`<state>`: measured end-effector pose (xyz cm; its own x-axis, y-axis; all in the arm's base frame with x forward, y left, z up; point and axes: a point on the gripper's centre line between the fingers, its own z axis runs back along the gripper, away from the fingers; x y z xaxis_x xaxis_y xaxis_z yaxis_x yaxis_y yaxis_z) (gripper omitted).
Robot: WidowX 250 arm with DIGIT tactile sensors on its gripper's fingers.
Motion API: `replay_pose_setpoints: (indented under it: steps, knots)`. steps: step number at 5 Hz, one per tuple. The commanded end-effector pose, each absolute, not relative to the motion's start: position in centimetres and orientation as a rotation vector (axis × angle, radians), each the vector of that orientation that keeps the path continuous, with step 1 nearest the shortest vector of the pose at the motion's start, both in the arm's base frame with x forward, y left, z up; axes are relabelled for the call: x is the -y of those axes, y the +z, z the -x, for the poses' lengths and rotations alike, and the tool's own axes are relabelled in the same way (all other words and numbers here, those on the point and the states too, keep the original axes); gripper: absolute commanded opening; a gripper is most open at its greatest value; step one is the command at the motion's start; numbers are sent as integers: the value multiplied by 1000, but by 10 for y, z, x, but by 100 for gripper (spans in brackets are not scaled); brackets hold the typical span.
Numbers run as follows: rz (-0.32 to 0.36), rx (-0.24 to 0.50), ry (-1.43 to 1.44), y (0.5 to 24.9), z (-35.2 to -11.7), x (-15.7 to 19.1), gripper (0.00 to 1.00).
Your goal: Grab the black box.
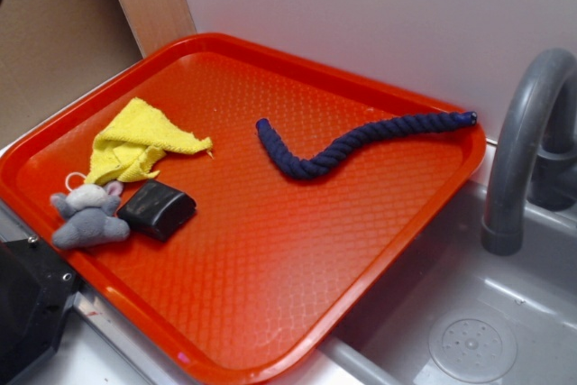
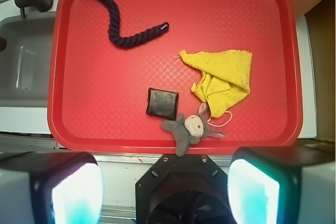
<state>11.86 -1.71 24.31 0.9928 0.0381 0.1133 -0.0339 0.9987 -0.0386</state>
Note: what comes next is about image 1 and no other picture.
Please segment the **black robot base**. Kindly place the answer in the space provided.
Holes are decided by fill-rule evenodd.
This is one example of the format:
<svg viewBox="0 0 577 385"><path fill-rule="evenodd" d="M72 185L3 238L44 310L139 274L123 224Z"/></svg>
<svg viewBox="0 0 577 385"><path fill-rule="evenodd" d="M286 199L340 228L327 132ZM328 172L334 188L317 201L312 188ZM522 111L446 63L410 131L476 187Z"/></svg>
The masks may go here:
<svg viewBox="0 0 577 385"><path fill-rule="evenodd" d="M80 277L44 240L1 243L1 382L15 384L60 348Z"/></svg>

